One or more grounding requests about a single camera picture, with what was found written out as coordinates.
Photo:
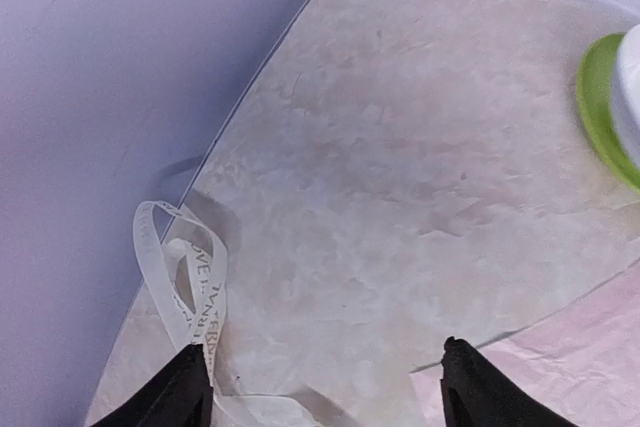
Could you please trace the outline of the cream printed ribbon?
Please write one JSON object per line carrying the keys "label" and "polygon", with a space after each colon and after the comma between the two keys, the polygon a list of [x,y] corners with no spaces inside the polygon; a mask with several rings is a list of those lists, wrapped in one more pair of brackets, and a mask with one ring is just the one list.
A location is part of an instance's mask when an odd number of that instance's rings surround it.
{"label": "cream printed ribbon", "polygon": [[214,426],[354,426],[328,398],[293,394],[223,393],[217,350],[227,314],[228,250],[200,219],[164,201],[143,201],[133,220],[133,244],[143,282],[176,350],[203,350],[205,385],[213,389]]}

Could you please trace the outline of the pink wrapping paper sheet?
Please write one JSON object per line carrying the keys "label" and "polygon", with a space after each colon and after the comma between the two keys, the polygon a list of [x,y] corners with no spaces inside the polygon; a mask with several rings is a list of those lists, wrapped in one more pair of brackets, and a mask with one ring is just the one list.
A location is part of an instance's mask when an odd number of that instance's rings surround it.
{"label": "pink wrapping paper sheet", "polygon": [[[476,348],[527,395],[573,426],[639,423],[639,267],[566,308]],[[430,426],[446,426],[440,362],[411,373]]]}

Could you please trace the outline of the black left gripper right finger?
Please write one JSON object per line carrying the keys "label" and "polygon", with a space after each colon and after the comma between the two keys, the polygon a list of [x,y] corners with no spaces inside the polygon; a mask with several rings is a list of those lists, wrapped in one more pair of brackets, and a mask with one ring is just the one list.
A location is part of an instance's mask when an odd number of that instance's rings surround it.
{"label": "black left gripper right finger", "polygon": [[527,395],[464,339],[446,339],[441,365],[440,387],[448,427],[573,426]]}

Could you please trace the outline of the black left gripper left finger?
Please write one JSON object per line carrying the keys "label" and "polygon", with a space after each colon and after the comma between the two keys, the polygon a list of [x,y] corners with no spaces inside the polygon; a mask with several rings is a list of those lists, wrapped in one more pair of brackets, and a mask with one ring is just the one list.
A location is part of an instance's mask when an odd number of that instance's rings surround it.
{"label": "black left gripper left finger", "polygon": [[190,344],[94,427],[209,427],[212,404],[203,347]]}

